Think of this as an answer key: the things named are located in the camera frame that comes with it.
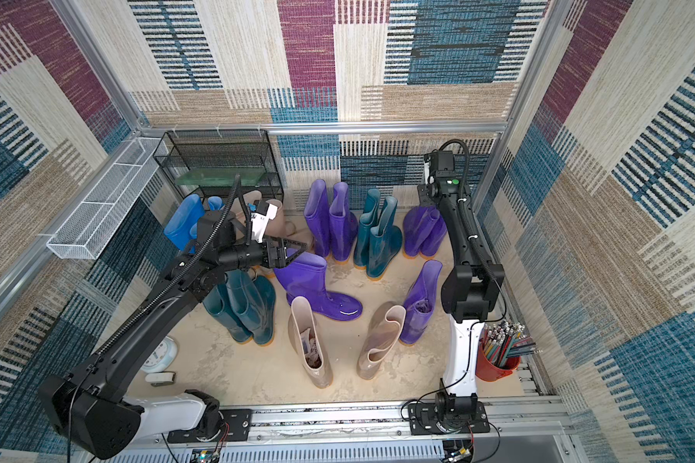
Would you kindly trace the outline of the blue rain boot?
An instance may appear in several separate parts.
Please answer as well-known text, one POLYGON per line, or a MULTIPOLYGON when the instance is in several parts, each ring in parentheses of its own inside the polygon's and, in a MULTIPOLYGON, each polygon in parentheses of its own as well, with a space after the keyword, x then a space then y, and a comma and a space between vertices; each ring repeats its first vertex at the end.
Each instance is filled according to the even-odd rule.
POLYGON ((198 194, 187 196, 164 228, 164 235, 180 250, 191 241, 191 228, 205 215, 203 201, 198 194))
MULTIPOLYGON (((216 211, 216 210, 221 210, 223 208, 224 202, 220 197, 212 196, 212 197, 208 198, 207 205, 209 208, 208 211, 216 211)), ((191 227, 188 230, 192 239, 195 239, 198 235, 197 223, 198 223, 198 221, 193 222, 191 227)))

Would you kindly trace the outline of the slim teal rain boot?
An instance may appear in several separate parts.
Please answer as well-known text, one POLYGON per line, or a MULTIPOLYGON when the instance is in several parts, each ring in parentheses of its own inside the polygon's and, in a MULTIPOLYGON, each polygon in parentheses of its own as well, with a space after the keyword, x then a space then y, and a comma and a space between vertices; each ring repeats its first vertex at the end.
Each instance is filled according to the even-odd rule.
POLYGON ((236 343, 248 343, 252 340, 252 333, 233 312, 226 289, 212 289, 204 299, 203 305, 207 313, 228 330, 236 343))

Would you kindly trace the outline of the beige slim rain boot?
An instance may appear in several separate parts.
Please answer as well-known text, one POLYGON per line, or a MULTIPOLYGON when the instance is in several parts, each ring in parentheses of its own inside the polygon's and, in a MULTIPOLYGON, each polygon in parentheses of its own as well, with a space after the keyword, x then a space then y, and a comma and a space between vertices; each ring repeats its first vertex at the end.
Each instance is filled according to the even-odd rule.
POLYGON ((306 244, 307 250, 311 250, 314 244, 312 233, 308 229, 297 229, 295 223, 288 221, 282 210, 283 204, 279 200, 269 199, 266 202, 276 207, 276 214, 273 219, 268 221, 264 234, 270 237, 283 237, 303 242, 306 244))

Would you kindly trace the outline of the beige tall rain boot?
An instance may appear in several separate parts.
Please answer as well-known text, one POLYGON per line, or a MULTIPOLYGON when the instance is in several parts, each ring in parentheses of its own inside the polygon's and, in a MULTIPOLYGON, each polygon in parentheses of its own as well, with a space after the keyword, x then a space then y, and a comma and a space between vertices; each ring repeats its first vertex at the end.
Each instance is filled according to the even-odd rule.
MULTIPOLYGON (((262 199, 262 193, 260 190, 253 190, 248 193, 245 193, 243 195, 243 200, 247 206, 250 206, 251 204, 255 204, 258 200, 262 199)), ((239 202, 239 199, 235 200, 235 204, 233 204, 231 208, 231 212, 235 215, 237 222, 245 225, 245 214, 242 209, 241 203, 239 202)))

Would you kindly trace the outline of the beige short rain boot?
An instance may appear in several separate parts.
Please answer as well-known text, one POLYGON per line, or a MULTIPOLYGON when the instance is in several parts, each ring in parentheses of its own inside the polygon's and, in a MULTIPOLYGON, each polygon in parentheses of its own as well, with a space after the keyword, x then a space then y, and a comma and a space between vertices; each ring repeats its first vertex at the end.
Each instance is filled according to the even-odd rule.
POLYGON ((311 304, 306 297, 297 296, 291 303, 288 334, 299 364, 312 383, 320 389, 329 387, 333 380, 332 368, 322 347, 319 326, 311 304))

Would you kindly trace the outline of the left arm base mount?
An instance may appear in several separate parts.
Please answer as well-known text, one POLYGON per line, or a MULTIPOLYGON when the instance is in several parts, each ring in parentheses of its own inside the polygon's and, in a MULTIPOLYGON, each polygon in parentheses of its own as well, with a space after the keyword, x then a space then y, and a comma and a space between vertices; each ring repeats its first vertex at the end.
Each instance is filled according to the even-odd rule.
POLYGON ((244 442, 248 439, 253 410, 220 407, 220 401, 198 390, 185 390, 200 399, 204 413, 193 428, 177 428, 166 435, 171 444, 244 442))

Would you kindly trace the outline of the large teal rain boot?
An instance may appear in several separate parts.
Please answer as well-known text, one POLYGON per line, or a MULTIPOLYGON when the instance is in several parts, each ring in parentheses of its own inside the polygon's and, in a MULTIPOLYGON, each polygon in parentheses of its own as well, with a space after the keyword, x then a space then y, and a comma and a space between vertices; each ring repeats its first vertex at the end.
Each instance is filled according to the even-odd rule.
POLYGON ((226 289, 232 310, 252 334, 256 345, 269 345, 274 336, 276 292, 267 277, 255 279, 241 270, 228 273, 226 289))

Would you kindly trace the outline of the purple short rain boot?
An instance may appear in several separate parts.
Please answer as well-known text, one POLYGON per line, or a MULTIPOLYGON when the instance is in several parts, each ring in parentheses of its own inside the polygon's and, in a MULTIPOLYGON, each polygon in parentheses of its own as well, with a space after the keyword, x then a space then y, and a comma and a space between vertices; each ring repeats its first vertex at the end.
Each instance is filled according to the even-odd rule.
POLYGON ((361 317, 363 306, 356 298, 326 288, 326 260, 305 252, 274 274, 287 293, 288 303, 298 296, 305 297, 316 314, 332 320, 352 321, 361 317))

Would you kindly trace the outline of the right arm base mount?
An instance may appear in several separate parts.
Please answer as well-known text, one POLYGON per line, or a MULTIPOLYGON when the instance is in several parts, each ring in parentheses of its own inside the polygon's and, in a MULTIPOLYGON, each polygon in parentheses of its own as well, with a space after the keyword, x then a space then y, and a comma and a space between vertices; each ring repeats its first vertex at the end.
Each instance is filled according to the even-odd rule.
POLYGON ((484 403, 473 393, 468 397, 438 392, 433 401, 411 399, 400 411, 412 435, 490 433, 492 427, 484 403))

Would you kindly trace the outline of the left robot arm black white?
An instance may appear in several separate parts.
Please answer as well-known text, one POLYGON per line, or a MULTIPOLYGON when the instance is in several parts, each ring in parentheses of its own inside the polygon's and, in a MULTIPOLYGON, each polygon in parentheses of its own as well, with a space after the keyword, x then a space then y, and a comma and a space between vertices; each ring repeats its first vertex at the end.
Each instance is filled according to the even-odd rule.
POLYGON ((284 268, 306 251, 305 243, 293 239, 253 237, 249 208, 242 209, 244 224, 231 212, 243 201, 241 179, 235 177, 225 204, 204 214, 197 237, 171 260, 144 303, 92 355, 42 382, 42 409, 69 446, 107 460, 156 434, 180 431, 202 442, 219 440, 225 422, 212 395, 187 390, 169 399, 134 400, 127 389, 172 329, 225 283, 229 272, 284 268))

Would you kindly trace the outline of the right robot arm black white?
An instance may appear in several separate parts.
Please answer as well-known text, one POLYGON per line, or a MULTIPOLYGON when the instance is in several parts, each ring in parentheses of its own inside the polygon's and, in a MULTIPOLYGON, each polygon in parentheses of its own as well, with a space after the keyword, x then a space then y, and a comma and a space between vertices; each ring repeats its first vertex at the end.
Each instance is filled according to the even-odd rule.
POLYGON ((442 433, 466 432, 478 422, 476 368, 488 315, 500 295, 503 267, 485 249, 468 192, 469 146, 451 139, 424 156, 427 179, 420 198, 440 212, 452 247, 453 267, 440 289, 451 323, 448 365, 434 396, 428 426, 442 433))

